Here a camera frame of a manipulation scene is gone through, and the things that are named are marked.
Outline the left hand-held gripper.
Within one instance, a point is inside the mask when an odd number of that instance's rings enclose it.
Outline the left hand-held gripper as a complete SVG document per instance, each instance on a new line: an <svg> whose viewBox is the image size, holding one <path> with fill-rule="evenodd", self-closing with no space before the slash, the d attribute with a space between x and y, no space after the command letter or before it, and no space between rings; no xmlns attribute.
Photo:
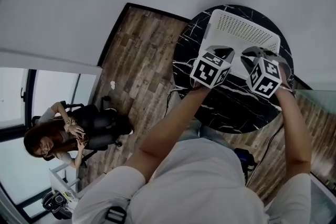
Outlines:
<svg viewBox="0 0 336 224"><path fill-rule="evenodd" d="M227 46L201 49L190 77L208 88L221 85L230 72L234 55L233 48Z"/></svg>

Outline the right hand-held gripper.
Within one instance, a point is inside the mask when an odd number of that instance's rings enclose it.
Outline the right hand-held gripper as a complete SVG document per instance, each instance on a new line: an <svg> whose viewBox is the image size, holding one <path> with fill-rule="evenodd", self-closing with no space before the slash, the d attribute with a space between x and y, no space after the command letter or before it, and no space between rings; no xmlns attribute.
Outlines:
<svg viewBox="0 0 336 224"><path fill-rule="evenodd" d="M247 85L253 93L270 98L280 86L282 79L277 57L274 52L257 46L242 52L241 61L249 74Z"/></svg>

